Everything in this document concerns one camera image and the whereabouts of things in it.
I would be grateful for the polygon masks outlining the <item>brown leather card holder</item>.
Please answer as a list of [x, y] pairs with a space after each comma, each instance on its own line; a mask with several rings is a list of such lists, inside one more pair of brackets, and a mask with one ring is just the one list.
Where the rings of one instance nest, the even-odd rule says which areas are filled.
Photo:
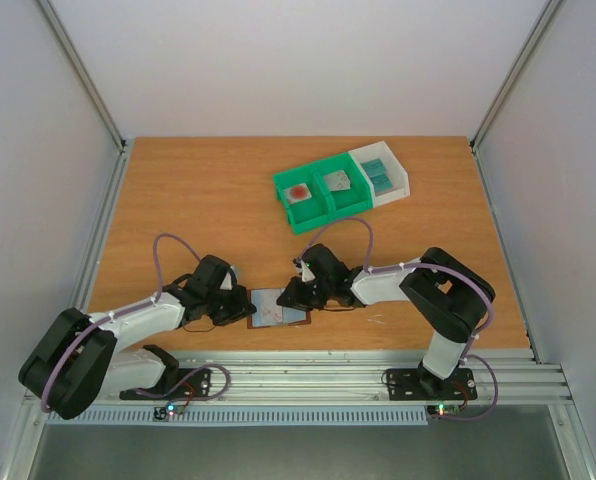
[[283, 307], [277, 304], [282, 288], [256, 289], [249, 291], [249, 299], [256, 311], [247, 317], [250, 330], [281, 326], [309, 325], [309, 312]]

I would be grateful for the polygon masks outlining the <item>white card with red print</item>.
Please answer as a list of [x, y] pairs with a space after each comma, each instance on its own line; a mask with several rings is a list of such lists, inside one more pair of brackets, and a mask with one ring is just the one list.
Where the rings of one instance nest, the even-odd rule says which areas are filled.
[[351, 189], [351, 180], [344, 170], [328, 173], [323, 179], [328, 190], [332, 193], [349, 191]]

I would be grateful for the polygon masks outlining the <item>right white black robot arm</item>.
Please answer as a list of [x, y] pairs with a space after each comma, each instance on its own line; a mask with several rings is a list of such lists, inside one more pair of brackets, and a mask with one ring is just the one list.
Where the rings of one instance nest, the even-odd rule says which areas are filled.
[[354, 310], [404, 301], [416, 308], [434, 330], [413, 379], [425, 399], [439, 399], [453, 387], [459, 363], [493, 320], [494, 289], [438, 247], [410, 262], [349, 268], [316, 244], [294, 264], [298, 274], [277, 299], [281, 307], [311, 312], [335, 302]]

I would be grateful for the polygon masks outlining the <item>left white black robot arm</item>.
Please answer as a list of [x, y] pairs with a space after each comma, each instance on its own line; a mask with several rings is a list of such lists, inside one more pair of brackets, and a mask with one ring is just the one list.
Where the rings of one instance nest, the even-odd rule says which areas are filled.
[[211, 394], [193, 384], [206, 367], [183, 369], [155, 344], [139, 350], [132, 345], [202, 317], [222, 327], [255, 311], [234, 268], [207, 255], [193, 272], [136, 303], [108, 312], [84, 313], [75, 307], [62, 311], [23, 363], [18, 381], [40, 399], [44, 411], [65, 420], [108, 394], [171, 403], [186, 396], [209, 400]]

